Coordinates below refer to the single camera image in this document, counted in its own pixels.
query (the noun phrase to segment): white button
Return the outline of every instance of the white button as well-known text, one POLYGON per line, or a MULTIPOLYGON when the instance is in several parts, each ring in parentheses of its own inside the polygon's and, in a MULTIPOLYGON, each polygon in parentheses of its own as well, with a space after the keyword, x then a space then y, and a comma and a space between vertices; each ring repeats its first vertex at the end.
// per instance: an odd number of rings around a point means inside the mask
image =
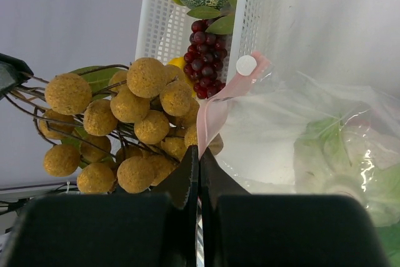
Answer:
POLYGON ((242 56, 236 62, 236 70, 243 76, 249 76, 256 67, 257 61, 252 56, 242 56))

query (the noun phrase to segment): gray surface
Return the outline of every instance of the gray surface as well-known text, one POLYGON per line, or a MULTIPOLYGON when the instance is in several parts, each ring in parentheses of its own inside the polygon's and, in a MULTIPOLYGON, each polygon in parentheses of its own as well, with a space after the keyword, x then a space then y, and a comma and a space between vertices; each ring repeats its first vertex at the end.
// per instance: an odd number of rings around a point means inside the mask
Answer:
MULTIPOLYGON (((0 52, 54 75, 134 59, 142 0, 0 0, 0 52)), ((0 189, 50 183, 31 118, 0 101, 0 189)))

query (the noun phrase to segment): white plastic basket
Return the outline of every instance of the white plastic basket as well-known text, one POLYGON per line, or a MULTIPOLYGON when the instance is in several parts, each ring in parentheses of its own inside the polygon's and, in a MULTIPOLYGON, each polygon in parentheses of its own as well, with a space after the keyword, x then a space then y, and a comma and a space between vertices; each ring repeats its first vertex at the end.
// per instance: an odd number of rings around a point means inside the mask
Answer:
MULTIPOLYGON (((264 0, 237 0, 235 24, 231 47, 221 73, 223 81, 229 81, 236 73, 236 61, 253 50, 260 50, 259 35, 264 0)), ((188 8, 177 6, 172 0, 143 0, 136 59, 156 58, 168 63, 172 58, 183 56, 190 45, 191 24, 195 20, 186 15, 188 8)))

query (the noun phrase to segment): cabbage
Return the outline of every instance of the cabbage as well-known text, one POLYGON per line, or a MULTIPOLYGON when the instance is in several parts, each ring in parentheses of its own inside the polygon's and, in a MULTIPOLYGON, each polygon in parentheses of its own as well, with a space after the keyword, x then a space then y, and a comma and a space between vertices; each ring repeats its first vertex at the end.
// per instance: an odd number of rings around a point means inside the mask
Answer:
POLYGON ((294 143, 297 193, 357 199, 376 226, 400 220, 400 140, 339 118, 307 125, 294 143))

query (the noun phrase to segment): plastic bag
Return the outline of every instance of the plastic bag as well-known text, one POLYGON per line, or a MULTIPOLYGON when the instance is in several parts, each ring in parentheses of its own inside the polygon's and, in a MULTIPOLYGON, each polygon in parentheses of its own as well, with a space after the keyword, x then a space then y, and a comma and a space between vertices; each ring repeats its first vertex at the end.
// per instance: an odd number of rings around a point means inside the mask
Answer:
POLYGON ((251 193, 343 194, 376 226, 400 220, 400 101, 370 87, 279 80, 260 53, 200 107, 199 154, 218 134, 218 163, 251 193))

